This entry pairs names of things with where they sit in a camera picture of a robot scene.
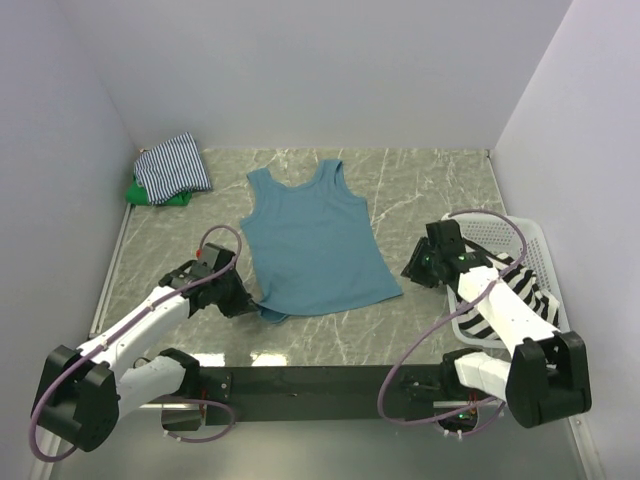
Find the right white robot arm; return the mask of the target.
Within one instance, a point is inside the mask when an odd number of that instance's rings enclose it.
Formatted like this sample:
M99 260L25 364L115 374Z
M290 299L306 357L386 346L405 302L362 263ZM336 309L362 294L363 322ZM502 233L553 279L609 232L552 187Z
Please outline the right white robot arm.
M481 250L471 250L453 219L426 226L402 272L429 288L447 286L498 335L510 359L482 351L444 356L439 387L460 399L471 389L504 401L516 421L532 428L585 413L592 407L586 345L543 319L507 284Z

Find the teal blue tank top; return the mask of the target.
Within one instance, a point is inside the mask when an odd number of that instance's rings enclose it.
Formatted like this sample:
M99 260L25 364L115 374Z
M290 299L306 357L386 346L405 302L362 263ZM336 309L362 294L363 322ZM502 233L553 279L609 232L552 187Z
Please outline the teal blue tank top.
M247 176L252 213L240 223L269 323L324 316L402 295L374 238L367 201L353 194L338 159L322 160L298 186L261 168Z

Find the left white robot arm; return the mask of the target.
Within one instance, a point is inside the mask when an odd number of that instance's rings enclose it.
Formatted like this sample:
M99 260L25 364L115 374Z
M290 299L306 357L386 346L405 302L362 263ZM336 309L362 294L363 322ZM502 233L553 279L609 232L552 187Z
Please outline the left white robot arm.
M46 358L29 425L29 444L40 459L42 428L73 449L95 450L119 420L149 401L172 396L204 400L200 363L175 348L142 367L135 361L168 330L214 305L233 318L256 311L235 264L239 254L216 244L200 246L193 260L166 274L132 312L75 349L61 345Z

